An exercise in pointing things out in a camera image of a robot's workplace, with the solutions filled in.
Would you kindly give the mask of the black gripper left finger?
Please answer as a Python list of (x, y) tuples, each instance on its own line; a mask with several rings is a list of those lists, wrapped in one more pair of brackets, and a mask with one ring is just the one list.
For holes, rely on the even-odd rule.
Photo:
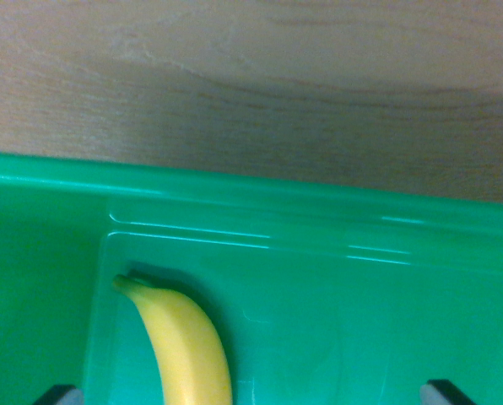
[(84, 405), (84, 394), (73, 385), (54, 385), (38, 397), (34, 405)]

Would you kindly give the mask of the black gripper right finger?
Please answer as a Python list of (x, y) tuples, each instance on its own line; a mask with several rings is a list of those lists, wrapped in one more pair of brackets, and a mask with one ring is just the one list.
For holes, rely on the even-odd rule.
[(476, 405), (467, 394), (447, 379), (428, 380), (419, 389), (421, 405)]

